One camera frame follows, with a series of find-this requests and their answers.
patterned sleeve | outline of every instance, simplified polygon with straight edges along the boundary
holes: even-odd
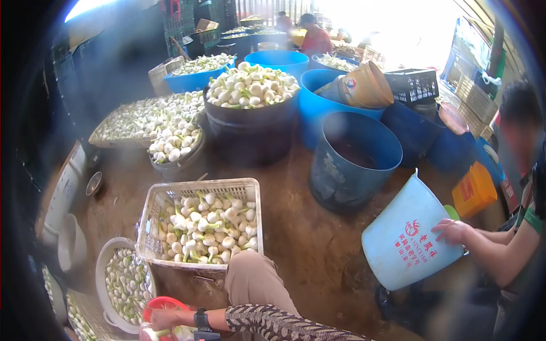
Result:
[[[225,320],[233,332],[259,333],[268,341],[365,340],[352,332],[335,329],[280,310],[270,304],[229,307]]]

orange bucket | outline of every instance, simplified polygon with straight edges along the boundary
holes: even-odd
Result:
[[[497,191],[487,169],[479,162],[452,190],[455,209],[463,218],[470,218],[497,200]]]
[[[378,108],[394,103],[387,79],[372,62],[361,64],[343,78],[343,91],[350,106]]]

green sleeve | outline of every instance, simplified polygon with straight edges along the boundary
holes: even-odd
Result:
[[[535,214],[535,208],[529,207],[527,211],[525,212],[525,215],[523,219],[527,220],[531,226],[537,231],[537,233],[540,235],[542,232],[542,221],[539,219],[539,217]]]

dark water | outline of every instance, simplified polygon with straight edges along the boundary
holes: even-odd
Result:
[[[359,165],[361,167],[377,169],[376,162],[368,154],[361,151],[358,147],[352,145],[347,139],[329,141],[332,148],[345,160]]]

blue plastic basin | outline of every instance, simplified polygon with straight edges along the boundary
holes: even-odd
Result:
[[[355,212],[383,187],[402,161],[402,147],[383,123],[356,112],[333,112],[311,166],[315,200],[334,212]]]
[[[430,149],[442,130],[446,129],[445,125],[428,120],[397,100],[385,109],[381,123],[400,141],[404,150],[400,166],[404,168],[417,167],[419,158]]]
[[[279,69],[300,79],[309,66],[309,57],[303,53],[283,50],[259,51],[245,57],[250,65],[260,64],[264,68]]]
[[[235,56],[231,63],[226,64],[231,67],[237,57]],[[219,68],[218,70],[199,72],[191,75],[182,75],[182,76],[172,76],[168,74],[164,79],[165,82],[169,85],[169,88],[174,93],[182,93],[187,91],[199,91],[203,90],[210,81],[210,77],[213,79],[218,78],[222,72],[224,72],[224,67]]]
[[[300,79],[299,92],[300,134],[305,147],[314,150],[321,135],[321,121],[335,111],[356,112],[379,121],[384,109],[361,109],[322,98],[313,92],[345,74],[340,70],[315,69],[305,72]]]
[[[309,69],[326,69],[326,70],[333,70],[333,71],[341,71],[341,72],[343,72],[345,74],[347,73],[347,71],[343,71],[343,70],[340,70],[340,69],[335,69],[333,67],[329,67],[329,66],[324,65],[323,63],[317,61],[317,59],[322,58],[322,56],[324,56],[324,54],[313,55],[311,57],[311,61],[309,62]],[[357,62],[356,60],[354,60],[354,58],[350,59],[350,58],[342,57],[342,56],[336,56],[336,57],[339,58],[339,59],[344,59],[350,64],[353,64],[353,65],[356,65],[356,66],[360,65],[360,63]]]

